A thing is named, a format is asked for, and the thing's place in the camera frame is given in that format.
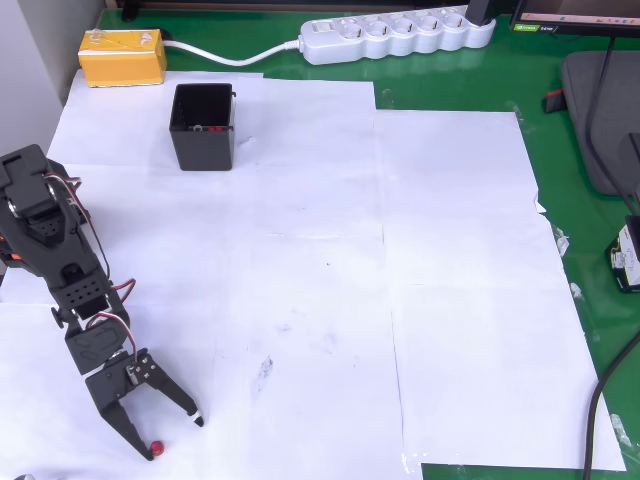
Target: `red ball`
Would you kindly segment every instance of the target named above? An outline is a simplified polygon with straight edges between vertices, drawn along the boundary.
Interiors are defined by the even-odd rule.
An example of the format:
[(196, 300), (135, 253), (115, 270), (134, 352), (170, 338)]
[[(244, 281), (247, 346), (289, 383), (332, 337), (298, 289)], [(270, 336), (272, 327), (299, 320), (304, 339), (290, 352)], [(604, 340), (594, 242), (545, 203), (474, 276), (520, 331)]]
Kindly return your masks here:
[(155, 442), (151, 442), (151, 454), (154, 457), (159, 457), (163, 453), (164, 453), (164, 444), (161, 441), (156, 440)]

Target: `wire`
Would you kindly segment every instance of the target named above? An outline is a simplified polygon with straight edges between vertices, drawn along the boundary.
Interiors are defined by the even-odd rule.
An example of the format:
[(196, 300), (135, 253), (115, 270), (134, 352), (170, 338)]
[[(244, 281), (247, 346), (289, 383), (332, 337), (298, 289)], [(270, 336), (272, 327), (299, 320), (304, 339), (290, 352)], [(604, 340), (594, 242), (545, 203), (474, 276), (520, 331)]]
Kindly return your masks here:
[[(607, 169), (606, 165), (598, 155), (598, 152), (593, 145), (593, 139), (591, 138), (591, 130), (593, 127), (593, 119), (595, 117), (596, 111), (598, 109), (598, 102), (600, 101), (600, 96), (602, 94), (604, 82), (607, 76), (607, 72), (609, 70), (609, 62), (611, 60), (611, 53), (613, 52), (613, 47), (615, 45), (615, 37), (612, 37), (609, 41), (609, 47), (607, 48), (607, 53), (604, 57), (604, 63), (602, 65), (602, 72), (600, 73), (600, 80), (598, 81), (598, 85), (593, 92), (593, 98), (591, 99), (591, 106), (589, 107), (589, 113), (587, 115), (587, 124), (586, 124), (586, 140), (587, 146), (589, 150), (591, 150), (592, 155), (596, 159), (598, 166), (602, 169), (604, 174), (607, 176), (609, 181), (613, 184), (618, 194), (623, 198), (629, 210), (633, 213), (633, 215), (637, 215), (637, 210), (633, 203), (629, 200), (627, 195), (624, 195), (623, 190), (620, 188), (618, 182), (613, 178), (611, 172)], [(604, 372), (604, 375), (598, 381), (596, 388), (593, 391), (593, 395), (591, 396), (591, 403), (589, 404), (589, 413), (587, 415), (587, 439), (584, 451), (584, 470), (582, 473), (583, 480), (591, 479), (591, 472), (593, 470), (593, 437), (595, 433), (595, 425), (596, 425), (596, 411), (598, 409), (598, 401), (600, 400), (600, 395), (602, 394), (602, 390), (604, 389), (605, 384), (615, 372), (616, 368), (622, 363), (622, 361), (631, 353), (631, 351), (640, 343), (640, 332), (636, 334), (635, 337), (627, 344), (626, 347), (618, 354), (618, 356), (614, 359), (614, 361), (609, 365), (607, 370)]]
[(587, 142), (587, 147), (593, 155), (598, 167), (602, 170), (602, 173), (605, 174), (607, 179), (611, 182), (613, 187), (618, 192), (618, 195), (622, 197), (624, 203), (629, 207), (631, 213), (633, 215), (639, 215), (638, 210), (633, 205), (629, 197), (624, 193), (624, 190), (620, 186), (620, 183), (615, 179), (615, 177), (611, 174), (605, 163), (602, 161), (602, 157), (598, 153), (595, 145), (593, 144), (592, 130), (593, 130), (593, 119), (596, 116), (596, 112), (598, 111), (598, 103), (600, 103), (600, 97), (602, 96), (602, 91), (604, 90), (604, 82), (607, 77), (607, 72), (609, 70), (609, 62), (611, 61), (611, 53), (613, 52), (613, 47), (615, 46), (616, 39), (615, 37), (611, 37), (609, 41), (609, 47), (607, 48), (607, 53), (604, 57), (604, 64), (602, 65), (602, 72), (600, 73), (600, 80), (598, 80), (598, 84), (593, 91), (593, 96), (591, 97), (591, 105), (589, 106), (589, 112), (587, 114), (587, 123), (585, 126), (585, 140)]
[(129, 330), (129, 327), (127, 326), (125, 321), (118, 315), (114, 313), (98, 312), (91, 320), (89, 320), (89, 323), (87, 323), (87, 330), (95, 328), (97, 325), (99, 325), (99, 323), (96, 324), (96, 320), (100, 317), (110, 318), (122, 324), (124, 329), (127, 331), (127, 336), (129, 337), (129, 340), (131, 340), (131, 345), (133, 346), (133, 363), (138, 363), (138, 347), (136, 347), (136, 341), (133, 338), (133, 333), (131, 333), (131, 330)]
[(618, 366), (622, 363), (622, 361), (631, 353), (631, 351), (640, 343), (640, 332), (636, 333), (636, 336), (627, 344), (626, 347), (618, 354), (615, 360), (609, 365), (607, 371), (604, 372), (602, 378), (596, 385), (595, 390), (593, 391), (593, 396), (591, 397), (591, 403), (589, 404), (589, 415), (587, 420), (587, 445), (584, 453), (584, 472), (582, 474), (583, 480), (591, 479), (591, 470), (593, 468), (593, 434), (595, 431), (596, 424), (596, 409), (598, 408), (598, 400), (600, 399), (600, 394), (602, 393), (602, 389), (604, 388), (607, 380), (613, 374), (613, 372), (618, 368)]
[(73, 199), (75, 204), (78, 206), (78, 208), (80, 209), (80, 211), (84, 215), (84, 218), (87, 219), (87, 223), (91, 227), (91, 231), (93, 232), (93, 236), (96, 238), (96, 242), (98, 243), (98, 247), (100, 248), (100, 253), (102, 254), (102, 258), (104, 259), (105, 270), (107, 272), (107, 279), (111, 278), (111, 267), (109, 266), (109, 261), (107, 260), (107, 255), (104, 253), (104, 249), (102, 248), (102, 243), (100, 243), (100, 238), (98, 237), (98, 233), (96, 232), (96, 229), (93, 226), (93, 222), (91, 221), (91, 217), (89, 217), (89, 213), (87, 213), (85, 208), (82, 206), (82, 202), (80, 201), (80, 199), (76, 195), (74, 187), (70, 186), (70, 185), (73, 185), (74, 182), (76, 182), (76, 184), (82, 183), (80, 178), (77, 178), (77, 177), (75, 177), (75, 178), (64, 178), (64, 177), (58, 175), (57, 173), (47, 173), (47, 174), (44, 175), (44, 178), (53, 178), (53, 179), (61, 182), (64, 185), (64, 187), (67, 189), (67, 192), (69, 192), (69, 195), (71, 195), (71, 198)]
[(122, 303), (124, 303), (124, 301), (129, 298), (129, 295), (131, 295), (131, 291), (133, 290), (133, 287), (136, 286), (136, 279), (135, 278), (130, 278), (129, 280), (127, 280), (126, 282), (124, 282), (122, 285), (116, 285), (111, 287), (111, 290), (122, 290), (125, 287), (129, 287), (127, 289), (127, 291), (124, 293), (124, 295), (121, 298)]
[(219, 57), (214, 55), (213, 53), (209, 53), (205, 50), (201, 50), (197, 47), (193, 47), (186, 43), (175, 42), (173, 40), (165, 40), (162, 42), (165, 47), (174, 47), (181, 48), (182, 50), (186, 50), (191, 53), (195, 53), (196, 55), (200, 55), (201, 57), (208, 58), (209, 60), (213, 60), (214, 62), (222, 63), (224, 65), (229, 65), (231, 67), (244, 67), (245, 65), (251, 65), (252, 63), (259, 62), (263, 58), (266, 58), (274, 53), (282, 52), (284, 50), (299, 50), (300, 49), (300, 41), (293, 40), (290, 42), (284, 42), (282, 45), (278, 45), (277, 47), (270, 48), (266, 52), (262, 52), (255, 57), (247, 58), (246, 60), (229, 60), (227, 58)]

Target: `yellow box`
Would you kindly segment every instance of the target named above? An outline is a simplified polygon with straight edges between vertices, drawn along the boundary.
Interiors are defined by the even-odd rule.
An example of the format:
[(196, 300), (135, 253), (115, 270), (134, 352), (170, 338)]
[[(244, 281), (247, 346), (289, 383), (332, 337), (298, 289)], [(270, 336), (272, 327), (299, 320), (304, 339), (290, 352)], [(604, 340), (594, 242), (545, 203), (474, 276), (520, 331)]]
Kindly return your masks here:
[(78, 58), (90, 87), (155, 85), (167, 71), (160, 30), (90, 30)]

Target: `black plastic container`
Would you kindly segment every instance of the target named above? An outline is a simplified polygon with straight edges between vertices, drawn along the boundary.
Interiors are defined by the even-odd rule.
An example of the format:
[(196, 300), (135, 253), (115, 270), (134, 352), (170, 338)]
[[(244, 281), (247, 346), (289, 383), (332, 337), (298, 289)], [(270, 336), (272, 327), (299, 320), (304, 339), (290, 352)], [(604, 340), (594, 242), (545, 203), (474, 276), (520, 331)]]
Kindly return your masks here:
[(231, 170), (234, 96), (229, 83), (176, 87), (169, 132), (180, 169)]

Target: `screen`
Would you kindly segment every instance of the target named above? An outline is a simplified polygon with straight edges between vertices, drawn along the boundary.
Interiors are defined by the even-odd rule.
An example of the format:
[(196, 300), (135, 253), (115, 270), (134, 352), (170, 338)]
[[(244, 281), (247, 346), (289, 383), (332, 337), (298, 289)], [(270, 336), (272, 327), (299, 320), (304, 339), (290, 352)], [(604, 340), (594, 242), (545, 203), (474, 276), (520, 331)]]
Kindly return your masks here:
[(519, 20), (640, 26), (640, 0), (528, 0)]

